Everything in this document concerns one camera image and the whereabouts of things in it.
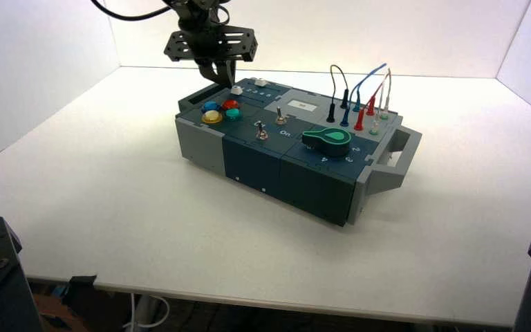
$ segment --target white cable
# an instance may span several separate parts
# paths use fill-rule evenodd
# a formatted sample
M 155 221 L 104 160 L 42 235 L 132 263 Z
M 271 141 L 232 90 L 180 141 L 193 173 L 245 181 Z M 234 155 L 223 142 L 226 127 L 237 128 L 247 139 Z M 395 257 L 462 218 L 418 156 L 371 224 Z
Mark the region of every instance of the white cable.
M 125 327 L 128 327 L 128 326 L 131 326 L 131 332 L 133 332 L 133 329 L 135 328 L 135 325 L 137 325 L 138 327 L 142 327 L 142 328 L 145 328 L 145 329 L 151 329 L 152 327 L 156 327 L 156 326 L 160 326 L 163 322 L 165 322 L 167 319 L 168 319 L 168 316 L 170 315 L 170 305 L 168 304 L 168 301 L 166 301 L 166 299 L 164 299 L 163 297 L 159 297 L 159 296 L 154 296 L 154 295 L 150 295 L 150 297 L 153 297 L 154 299 L 159 299 L 160 301 L 164 302 L 164 304 L 166 305 L 166 313 L 164 314 L 164 317 L 162 317 L 161 320 L 158 320 L 157 322 L 155 323 L 152 323 L 152 324 L 141 324 L 141 323 L 137 323 L 135 321 L 135 300 L 134 300 L 134 295 L 131 294 L 131 322 L 123 325 L 123 328 Z
M 136 296 L 132 293 L 131 294 L 131 322 L 129 325 L 131 325 L 131 332 L 134 330 L 134 326 L 136 325 Z

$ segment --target carrying handle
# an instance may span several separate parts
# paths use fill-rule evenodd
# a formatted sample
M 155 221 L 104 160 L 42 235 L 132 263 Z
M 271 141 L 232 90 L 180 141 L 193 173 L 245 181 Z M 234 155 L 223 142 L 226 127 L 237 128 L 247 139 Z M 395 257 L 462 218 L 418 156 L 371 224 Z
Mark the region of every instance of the carrying handle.
M 401 151 L 395 166 L 375 164 L 371 171 L 367 194 L 377 194 L 398 188 L 412 164 L 422 134 L 410 128 L 399 126 L 395 129 L 392 139 L 385 149 L 389 152 Z

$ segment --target blue button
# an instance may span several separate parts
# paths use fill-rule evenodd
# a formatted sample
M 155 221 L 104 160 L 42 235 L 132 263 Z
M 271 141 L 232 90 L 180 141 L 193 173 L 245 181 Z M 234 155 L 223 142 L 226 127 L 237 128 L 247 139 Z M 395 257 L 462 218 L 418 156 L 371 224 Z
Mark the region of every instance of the blue button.
M 208 111 L 218 111 L 218 104 L 213 101 L 206 102 L 205 106 L 203 106 L 203 113 Z

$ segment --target screw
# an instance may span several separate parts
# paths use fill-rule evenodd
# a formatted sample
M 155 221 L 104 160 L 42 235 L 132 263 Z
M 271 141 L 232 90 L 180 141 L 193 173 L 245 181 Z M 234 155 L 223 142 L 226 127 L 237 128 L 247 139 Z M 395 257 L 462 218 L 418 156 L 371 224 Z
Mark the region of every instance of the screw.
M 7 265 L 9 265 L 9 259 L 1 258 L 0 259 L 0 270 L 3 270 Z

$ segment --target small display screen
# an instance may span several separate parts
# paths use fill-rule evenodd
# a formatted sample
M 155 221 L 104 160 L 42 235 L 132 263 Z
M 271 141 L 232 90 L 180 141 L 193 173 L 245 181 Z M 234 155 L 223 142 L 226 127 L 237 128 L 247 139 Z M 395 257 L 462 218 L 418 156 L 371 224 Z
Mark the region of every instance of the small display screen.
M 288 103 L 288 106 L 296 107 L 298 109 L 303 109 L 305 111 L 314 111 L 317 108 L 317 105 L 309 104 L 307 102 L 301 102 L 300 100 L 291 100 Z

